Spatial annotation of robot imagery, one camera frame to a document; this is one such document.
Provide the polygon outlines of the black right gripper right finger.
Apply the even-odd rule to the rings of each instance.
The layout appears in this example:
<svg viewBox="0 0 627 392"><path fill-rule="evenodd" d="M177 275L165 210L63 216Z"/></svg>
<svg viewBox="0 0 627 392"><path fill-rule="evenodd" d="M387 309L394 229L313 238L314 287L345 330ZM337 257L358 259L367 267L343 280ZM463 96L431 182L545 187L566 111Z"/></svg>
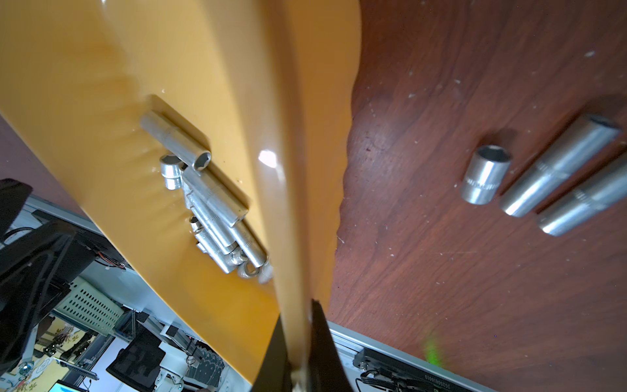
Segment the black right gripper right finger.
<svg viewBox="0 0 627 392"><path fill-rule="evenodd" d="M312 301L312 333L309 359L309 391L352 392L332 339L323 307Z"/></svg>

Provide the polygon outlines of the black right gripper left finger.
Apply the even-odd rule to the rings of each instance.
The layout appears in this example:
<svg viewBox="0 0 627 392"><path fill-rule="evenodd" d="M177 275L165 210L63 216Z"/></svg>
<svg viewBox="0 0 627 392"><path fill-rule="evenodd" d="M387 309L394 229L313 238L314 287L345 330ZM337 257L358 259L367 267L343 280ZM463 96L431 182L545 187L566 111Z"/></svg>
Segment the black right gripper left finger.
<svg viewBox="0 0 627 392"><path fill-rule="evenodd" d="M292 392L292 367L281 317L275 325L261 368L251 392Z"/></svg>

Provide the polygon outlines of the yellow plastic storage box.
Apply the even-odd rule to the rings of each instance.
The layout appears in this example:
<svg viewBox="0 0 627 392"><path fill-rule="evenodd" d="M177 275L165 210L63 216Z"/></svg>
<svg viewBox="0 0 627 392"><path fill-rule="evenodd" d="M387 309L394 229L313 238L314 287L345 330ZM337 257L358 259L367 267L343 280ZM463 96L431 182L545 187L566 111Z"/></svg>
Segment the yellow plastic storage box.
<svg viewBox="0 0 627 392"><path fill-rule="evenodd" d="M4 1L1 115L135 271L255 387L350 390L323 312L362 33L356 1ZM240 206L268 285L196 247L176 130Z"/></svg>

